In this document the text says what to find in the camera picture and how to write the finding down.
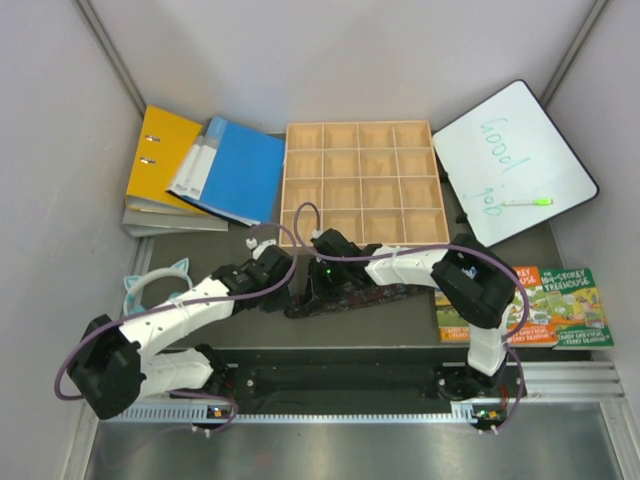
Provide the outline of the brown floral necktie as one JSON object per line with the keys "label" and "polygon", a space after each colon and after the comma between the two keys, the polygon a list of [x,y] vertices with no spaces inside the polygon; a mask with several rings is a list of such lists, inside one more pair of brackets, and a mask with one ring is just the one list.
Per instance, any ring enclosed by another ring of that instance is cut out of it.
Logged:
{"label": "brown floral necktie", "polygon": [[402,284],[357,287],[347,283],[334,289],[308,287],[284,310],[284,315],[290,319],[303,319],[352,311],[411,298],[425,294],[427,290],[424,286]]}

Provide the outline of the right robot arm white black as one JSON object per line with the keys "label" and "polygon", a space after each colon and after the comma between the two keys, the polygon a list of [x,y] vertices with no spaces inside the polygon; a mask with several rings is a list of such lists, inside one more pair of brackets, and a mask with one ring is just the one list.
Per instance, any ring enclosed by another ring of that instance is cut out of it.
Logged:
{"label": "right robot arm white black", "polygon": [[487,396],[504,380],[509,308],[522,288],[516,272],[469,234],[422,247],[369,244],[363,248],[335,229],[317,232],[306,249],[376,286],[424,286],[440,291],[469,326],[463,367],[434,371],[436,387],[452,400]]}

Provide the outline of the grey binder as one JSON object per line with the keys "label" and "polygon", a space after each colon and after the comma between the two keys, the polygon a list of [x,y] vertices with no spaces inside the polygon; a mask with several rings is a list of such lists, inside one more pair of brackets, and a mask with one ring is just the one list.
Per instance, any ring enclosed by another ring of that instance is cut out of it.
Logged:
{"label": "grey binder", "polygon": [[123,230],[134,238],[194,232],[227,232],[226,220],[215,216],[185,216],[126,209]]}

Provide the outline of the Animal Farm book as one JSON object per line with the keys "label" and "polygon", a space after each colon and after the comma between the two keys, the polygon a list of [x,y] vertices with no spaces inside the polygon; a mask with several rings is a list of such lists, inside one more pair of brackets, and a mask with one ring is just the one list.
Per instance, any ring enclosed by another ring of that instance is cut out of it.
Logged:
{"label": "Animal Farm book", "polygon": [[440,341],[464,343],[470,340],[469,324],[459,315],[440,290],[434,291],[435,311]]}

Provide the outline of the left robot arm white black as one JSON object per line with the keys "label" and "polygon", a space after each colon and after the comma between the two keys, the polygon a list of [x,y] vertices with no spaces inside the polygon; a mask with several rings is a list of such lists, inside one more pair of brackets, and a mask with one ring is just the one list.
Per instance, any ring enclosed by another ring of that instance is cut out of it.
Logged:
{"label": "left robot arm white black", "polygon": [[66,373],[101,420],[156,394],[199,390],[216,396],[226,387],[227,374],[212,350],[169,353],[167,347],[206,325],[262,307],[287,290],[294,267],[291,254],[265,241],[244,263],[217,268],[151,310],[120,321],[97,317],[87,326]]}

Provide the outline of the wooden compartment tray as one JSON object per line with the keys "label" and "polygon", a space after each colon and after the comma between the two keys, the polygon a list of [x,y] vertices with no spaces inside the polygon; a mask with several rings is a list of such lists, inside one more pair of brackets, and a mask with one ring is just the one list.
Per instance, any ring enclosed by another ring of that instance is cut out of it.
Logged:
{"label": "wooden compartment tray", "polygon": [[429,123],[289,124],[280,221],[304,241],[333,228],[359,246],[448,242]]}

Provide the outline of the teal cat-ear headphones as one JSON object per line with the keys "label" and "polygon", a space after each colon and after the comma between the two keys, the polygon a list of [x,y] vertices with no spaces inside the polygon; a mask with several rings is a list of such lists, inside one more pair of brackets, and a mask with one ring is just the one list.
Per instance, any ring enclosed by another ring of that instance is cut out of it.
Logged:
{"label": "teal cat-ear headphones", "polygon": [[125,316],[145,312],[141,305],[141,296],[145,287],[164,278],[177,278],[184,281],[187,289],[192,289],[194,284],[189,275],[190,260],[183,258],[170,267],[151,270],[144,275],[129,275],[123,279],[125,296],[122,312]]}

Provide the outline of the orange Treehouse book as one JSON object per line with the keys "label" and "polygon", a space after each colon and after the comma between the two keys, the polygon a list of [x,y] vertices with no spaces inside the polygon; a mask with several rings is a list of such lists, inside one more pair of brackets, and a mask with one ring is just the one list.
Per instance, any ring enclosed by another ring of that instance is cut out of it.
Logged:
{"label": "orange Treehouse book", "polygon": [[516,266],[514,271],[527,292],[529,311],[526,324],[509,339],[509,343],[512,346],[554,347],[558,338],[539,269],[535,266]]}

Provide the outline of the green Treehouse book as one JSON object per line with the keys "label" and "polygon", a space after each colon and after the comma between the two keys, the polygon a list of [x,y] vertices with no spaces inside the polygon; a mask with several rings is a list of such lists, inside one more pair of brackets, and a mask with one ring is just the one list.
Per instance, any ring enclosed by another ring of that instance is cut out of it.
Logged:
{"label": "green Treehouse book", "polygon": [[588,268],[541,269],[557,350],[595,350],[614,346],[601,296]]}

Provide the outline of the green marker pen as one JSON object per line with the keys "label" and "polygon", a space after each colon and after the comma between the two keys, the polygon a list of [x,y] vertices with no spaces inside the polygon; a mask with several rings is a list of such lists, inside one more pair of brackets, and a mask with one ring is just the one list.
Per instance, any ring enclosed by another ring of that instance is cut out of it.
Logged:
{"label": "green marker pen", "polygon": [[512,199],[506,200],[502,203],[504,207],[526,207],[526,206],[536,206],[536,207],[546,207],[551,206],[553,204],[553,200],[551,198],[539,198],[539,199]]}

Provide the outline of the white whiteboard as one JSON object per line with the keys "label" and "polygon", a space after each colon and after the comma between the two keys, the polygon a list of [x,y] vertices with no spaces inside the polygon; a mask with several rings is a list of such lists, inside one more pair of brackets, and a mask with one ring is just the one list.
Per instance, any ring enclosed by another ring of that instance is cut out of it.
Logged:
{"label": "white whiteboard", "polygon": [[[600,193],[529,85],[515,80],[433,136],[476,239],[493,246],[584,204]],[[504,207],[551,198],[546,207]]]}

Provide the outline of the blue folder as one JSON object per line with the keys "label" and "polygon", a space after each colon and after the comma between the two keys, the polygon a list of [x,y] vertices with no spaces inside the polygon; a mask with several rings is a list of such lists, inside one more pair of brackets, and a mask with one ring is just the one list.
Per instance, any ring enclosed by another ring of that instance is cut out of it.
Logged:
{"label": "blue folder", "polygon": [[235,223],[271,220],[285,142],[223,117],[212,118],[189,148],[167,192]]}

